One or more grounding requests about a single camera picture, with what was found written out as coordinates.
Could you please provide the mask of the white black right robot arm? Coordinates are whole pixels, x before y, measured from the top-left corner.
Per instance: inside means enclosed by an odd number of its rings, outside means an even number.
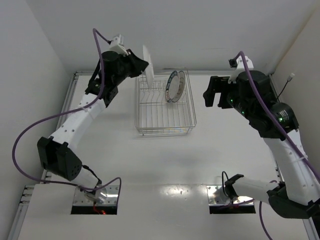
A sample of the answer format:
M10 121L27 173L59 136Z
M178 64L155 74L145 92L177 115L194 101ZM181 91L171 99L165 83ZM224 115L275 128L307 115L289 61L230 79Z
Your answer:
M216 192L217 203L228 207L246 196L267 203L286 219L309 219L320 212L320 184L307 166L297 118L286 103L276 100L270 78L251 70L241 72L230 83L226 77L212 76L203 93L205 105L234 109L255 129L269 147L283 180L270 183L236 174L223 181Z

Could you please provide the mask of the white plate orange sunburst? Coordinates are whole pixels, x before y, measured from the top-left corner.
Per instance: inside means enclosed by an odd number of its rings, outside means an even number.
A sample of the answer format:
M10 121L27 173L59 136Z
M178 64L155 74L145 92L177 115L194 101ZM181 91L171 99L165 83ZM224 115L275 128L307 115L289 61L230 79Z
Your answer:
M148 87L148 89L151 89L153 86L153 81L154 81L154 68L153 68L153 63L152 63L152 59L151 59L151 54L149 53L149 50L145 45L142 46L142 52L143 52L143 60L148 63L148 65L144 71L146 82L147 82L147 87Z

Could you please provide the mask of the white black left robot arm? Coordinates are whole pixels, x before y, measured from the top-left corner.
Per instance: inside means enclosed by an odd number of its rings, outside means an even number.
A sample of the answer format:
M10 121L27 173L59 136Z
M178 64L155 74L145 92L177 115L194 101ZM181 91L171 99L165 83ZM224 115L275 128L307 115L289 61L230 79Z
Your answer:
M45 170L89 192L102 182L76 156L77 145L93 120L118 94L119 84L128 77L138 77L151 63L146 51L143 58L130 49L127 52L127 55L112 50L103 52L103 65L96 66L78 105L79 111L70 113L60 128L37 142L40 163Z

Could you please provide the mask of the white plate wide green band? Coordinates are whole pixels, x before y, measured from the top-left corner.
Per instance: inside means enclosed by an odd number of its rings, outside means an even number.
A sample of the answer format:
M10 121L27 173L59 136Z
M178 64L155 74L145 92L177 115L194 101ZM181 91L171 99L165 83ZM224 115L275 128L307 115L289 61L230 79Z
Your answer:
M179 73L178 71L174 70L168 78L165 89L165 98L168 103L173 102L174 98L176 97L179 88L179 82Z

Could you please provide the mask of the white plate thin green rim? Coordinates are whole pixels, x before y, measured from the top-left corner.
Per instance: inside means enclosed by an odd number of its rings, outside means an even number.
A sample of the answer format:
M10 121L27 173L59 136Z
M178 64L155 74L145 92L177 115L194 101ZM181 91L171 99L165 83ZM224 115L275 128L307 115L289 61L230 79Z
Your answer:
M185 88L185 83L186 83L186 74L184 71L179 71L179 86L178 86L178 91L176 94L176 101L178 102L183 94L184 88Z

